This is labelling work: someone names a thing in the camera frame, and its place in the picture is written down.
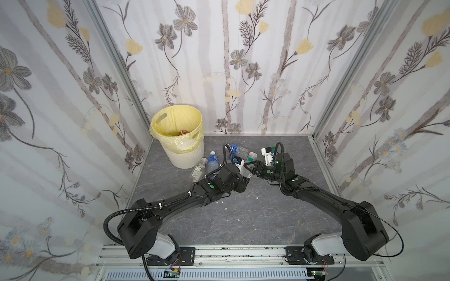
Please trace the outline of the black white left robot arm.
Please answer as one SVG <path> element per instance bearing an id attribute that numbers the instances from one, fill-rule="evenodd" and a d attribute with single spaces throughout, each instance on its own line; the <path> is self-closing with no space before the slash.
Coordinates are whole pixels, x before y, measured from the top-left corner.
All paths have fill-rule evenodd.
<path id="1" fill-rule="evenodd" d="M 142 258 L 144 265 L 148 261 L 175 264 L 181 248 L 172 235 L 159 232 L 163 223 L 188 209 L 210 205 L 226 194 L 243 193 L 249 181 L 234 162 L 223 162 L 193 182 L 186 192 L 151 203 L 140 199 L 132 207 L 108 215 L 103 222 L 104 233 L 124 246 L 130 259 Z"/>

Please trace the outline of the clear bottle blue label white cap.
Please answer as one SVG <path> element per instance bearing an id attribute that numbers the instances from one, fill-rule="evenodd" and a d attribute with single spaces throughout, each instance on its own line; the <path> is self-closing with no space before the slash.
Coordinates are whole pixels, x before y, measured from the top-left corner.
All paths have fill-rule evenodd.
<path id="1" fill-rule="evenodd" d="M 250 153 L 250 151 L 247 148 L 236 145 L 236 144 L 231 144 L 230 148 L 232 150 L 233 157 L 236 156 L 236 157 L 242 158 L 244 160 L 246 160 L 248 158 L 248 154 Z"/>

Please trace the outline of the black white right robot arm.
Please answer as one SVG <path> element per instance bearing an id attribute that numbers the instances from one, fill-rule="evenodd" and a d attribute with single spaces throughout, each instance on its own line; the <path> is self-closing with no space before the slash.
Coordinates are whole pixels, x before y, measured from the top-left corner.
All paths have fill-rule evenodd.
<path id="1" fill-rule="evenodd" d="M 318 234 L 304 243 L 304 256 L 311 262 L 317 256 L 350 255 L 359 261 L 380 256 L 379 250 L 390 242 L 385 229 L 388 222 L 377 214 L 374 206 L 344 199 L 326 191 L 296 173 L 293 159 L 277 142 L 270 165 L 255 160 L 244 167 L 260 179 L 276 182 L 282 194 L 305 201 L 330 215 L 341 225 L 334 234 Z"/>

